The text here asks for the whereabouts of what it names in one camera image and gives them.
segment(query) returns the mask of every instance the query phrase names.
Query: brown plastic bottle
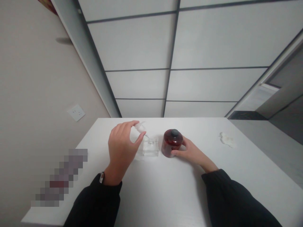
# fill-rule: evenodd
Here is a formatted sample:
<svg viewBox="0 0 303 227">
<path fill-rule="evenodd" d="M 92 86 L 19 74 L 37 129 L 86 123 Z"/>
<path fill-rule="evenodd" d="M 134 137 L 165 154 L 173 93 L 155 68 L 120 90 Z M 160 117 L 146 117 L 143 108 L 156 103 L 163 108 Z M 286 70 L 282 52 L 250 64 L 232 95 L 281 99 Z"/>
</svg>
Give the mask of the brown plastic bottle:
<svg viewBox="0 0 303 227">
<path fill-rule="evenodd" d="M 183 142 L 182 134 L 176 129 L 169 129 L 164 133 L 162 141 L 162 153 L 168 158 L 173 158 L 172 150 L 178 150 Z"/>
</svg>

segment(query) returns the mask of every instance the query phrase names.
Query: black cap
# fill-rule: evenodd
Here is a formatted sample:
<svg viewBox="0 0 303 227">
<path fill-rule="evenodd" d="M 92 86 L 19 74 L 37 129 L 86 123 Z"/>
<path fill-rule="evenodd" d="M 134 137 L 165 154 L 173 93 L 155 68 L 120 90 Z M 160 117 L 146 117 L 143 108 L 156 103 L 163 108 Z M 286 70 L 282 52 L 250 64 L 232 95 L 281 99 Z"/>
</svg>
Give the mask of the black cap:
<svg viewBox="0 0 303 227">
<path fill-rule="evenodd" d="M 171 132 L 170 132 L 170 134 L 171 134 L 173 137 L 177 137 L 180 133 L 179 133 L 178 130 L 172 129 Z"/>
</svg>

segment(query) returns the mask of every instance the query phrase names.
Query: black sleeve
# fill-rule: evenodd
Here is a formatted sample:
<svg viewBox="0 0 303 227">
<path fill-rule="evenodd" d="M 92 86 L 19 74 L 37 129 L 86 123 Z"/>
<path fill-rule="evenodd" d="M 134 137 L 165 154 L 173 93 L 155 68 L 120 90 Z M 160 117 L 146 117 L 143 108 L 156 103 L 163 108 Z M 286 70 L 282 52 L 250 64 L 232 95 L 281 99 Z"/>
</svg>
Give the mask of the black sleeve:
<svg viewBox="0 0 303 227">
<path fill-rule="evenodd" d="M 241 184 L 220 169 L 203 174 L 213 227 L 279 226 L 277 219 Z"/>
<path fill-rule="evenodd" d="M 122 182 L 117 186 L 105 186 L 99 180 L 100 174 L 78 195 L 65 221 L 65 227 L 114 226 Z"/>
</svg>

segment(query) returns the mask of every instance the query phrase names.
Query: white cap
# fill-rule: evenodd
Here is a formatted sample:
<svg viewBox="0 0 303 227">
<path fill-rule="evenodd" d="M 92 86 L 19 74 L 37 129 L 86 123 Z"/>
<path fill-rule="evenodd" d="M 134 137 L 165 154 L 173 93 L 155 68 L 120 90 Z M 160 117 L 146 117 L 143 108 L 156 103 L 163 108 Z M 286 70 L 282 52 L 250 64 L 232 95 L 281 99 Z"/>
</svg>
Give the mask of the white cap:
<svg viewBox="0 0 303 227">
<path fill-rule="evenodd" d="M 136 125 L 134 126 L 135 129 L 136 129 L 139 133 L 143 133 L 144 131 L 146 131 L 146 129 L 145 129 L 143 123 L 145 123 L 145 121 L 139 122 L 138 124 L 136 124 Z"/>
</svg>

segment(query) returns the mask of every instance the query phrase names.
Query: white ceiling panel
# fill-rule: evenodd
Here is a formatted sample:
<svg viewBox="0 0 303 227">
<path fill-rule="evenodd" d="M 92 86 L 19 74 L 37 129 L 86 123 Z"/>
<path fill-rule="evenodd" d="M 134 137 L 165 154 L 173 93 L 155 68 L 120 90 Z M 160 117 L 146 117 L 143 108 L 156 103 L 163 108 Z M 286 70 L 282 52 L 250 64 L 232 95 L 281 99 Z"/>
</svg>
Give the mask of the white ceiling panel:
<svg viewBox="0 0 303 227">
<path fill-rule="evenodd" d="M 179 13 L 173 69 L 269 66 L 303 28 L 303 1 Z"/>
<path fill-rule="evenodd" d="M 122 117 L 162 117 L 164 100 L 117 99 Z"/>
<path fill-rule="evenodd" d="M 86 21 L 176 10 L 175 0 L 79 0 Z"/>
<path fill-rule="evenodd" d="M 168 70 L 107 72 L 115 98 L 164 99 Z"/>
<path fill-rule="evenodd" d="M 88 24 L 105 70 L 168 68 L 175 14 Z"/>
<path fill-rule="evenodd" d="M 224 117 L 236 102 L 166 102 L 164 117 Z"/>
<path fill-rule="evenodd" d="M 223 4 L 223 3 L 245 2 L 245 1 L 250 1 L 250 0 L 181 0 L 180 8 L 215 5 L 215 4 Z"/>
<path fill-rule="evenodd" d="M 167 100 L 237 102 L 265 70 L 266 68 L 171 71 Z"/>
</svg>

